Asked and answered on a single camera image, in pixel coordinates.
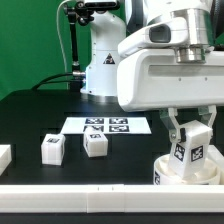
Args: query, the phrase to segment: black cable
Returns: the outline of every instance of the black cable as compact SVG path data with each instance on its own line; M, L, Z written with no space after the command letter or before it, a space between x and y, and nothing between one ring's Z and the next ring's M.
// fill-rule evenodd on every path
M62 81L50 81L50 82L41 82L37 85L35 85L32 90L37 90L40 86L46 85L46 84L54 84L54 83L71 83L71 82L80 82L80 80L62 80Z
M52 79L56 79L56 78L60 78L60 77L68 77L68 76L73 76L72 73L68 72L68 73L65 73L65 74L57 74L57 75L53 75L53 76L50 76L46 79L43 79L42 81L40 81L38 84L36 84L35 86L33 86L31 88L31 90L37 90L39 88L39 86L42 85L42 83L46 83L47 81L49 80L52 80Z

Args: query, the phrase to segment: black logo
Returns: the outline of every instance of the black logo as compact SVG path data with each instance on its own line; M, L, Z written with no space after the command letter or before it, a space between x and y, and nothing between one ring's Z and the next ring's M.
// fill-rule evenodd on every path
M202 159L204 157L203 146L199 146L191 150L191 162Z
M108 65L114 65L115 64L114 59L113 59L111 54L108 54L106 60L104 61L104 64L108 64Z
M60 139L57 139L57 138L49 138L47 140L47 142L50 142L50 143L57 143Z
M176 145L174 156L179 159L181 162L184 161L184 154L185 154L185 148L180 146L179 144Z
M99 135L99 134L93 134L93 135L90 135L90 138L101 138L101 135Z
M154 181L156 185L160 185L160 175L155 171Z

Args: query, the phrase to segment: robotic manipulator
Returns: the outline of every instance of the robotic manipulator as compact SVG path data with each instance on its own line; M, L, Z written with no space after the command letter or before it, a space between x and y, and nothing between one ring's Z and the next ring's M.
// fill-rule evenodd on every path
M96 102L117 102L117 67L121 61L117 46L126 37L126 25L110 10L120 8L117 0L74 1L75 6L64 5L71 30L73 50L73 75L85 78L81 89L84 99ZM90 24L91 62L84 72L80 71L76 22L81 26Z
M123 57L117 71L118 101L125 111L159 109L172 143L168 158L154 164L155 184L219 183L218 168L213 169L213 176L202 173L211 174L206 169L214 167L209 146L212 125L216 106L224 104L224 53L214 51L210 18L212 8L221 4L212 0L125 1L132 34L118 46ZM177 109L195 107L201 121L180 125Z

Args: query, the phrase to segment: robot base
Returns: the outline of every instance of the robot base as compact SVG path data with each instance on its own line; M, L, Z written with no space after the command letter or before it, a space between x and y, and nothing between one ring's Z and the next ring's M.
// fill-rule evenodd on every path
M84 88L81 89L81 98L97 103L118 103L117 96L100 96L88 93Z

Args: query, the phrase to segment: cable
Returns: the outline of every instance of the cable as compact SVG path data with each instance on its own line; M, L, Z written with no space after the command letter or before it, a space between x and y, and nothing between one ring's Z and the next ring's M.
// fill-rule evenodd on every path
M41 82L37 85L35 85L32 90L37 90L40 86L46 85L46 84L55 84L55 83L71 83L71 82L80 82L79 80L62 80L62 81L50 81L50 82Z
M76 2L76 1L75 0L65 0L65 1L61 2L61 4L58 6L58 9L57 9L56 24L57 24L58 38L59 38L59 42L60 42L60 46L61 46L62 57L63 57L63 61L64 61L64 69L65 69L65 72L68 72L68 64L67 64L64 44L63 44L63 41L62 41L60 25L59 25L60 9L66 2Z
M40 81L38 84L36 84L35 86L33 86L31 89L32 90L37 90L39 86L41 86L43 83L48 82L49 80L56 79L56 78L60 78L60 77L68 77L68 76L73 76L73 74L72 73L65 73L65 74L57 74L57 75L50 76L50 77L48 77L48 78L43 79L42 81Z

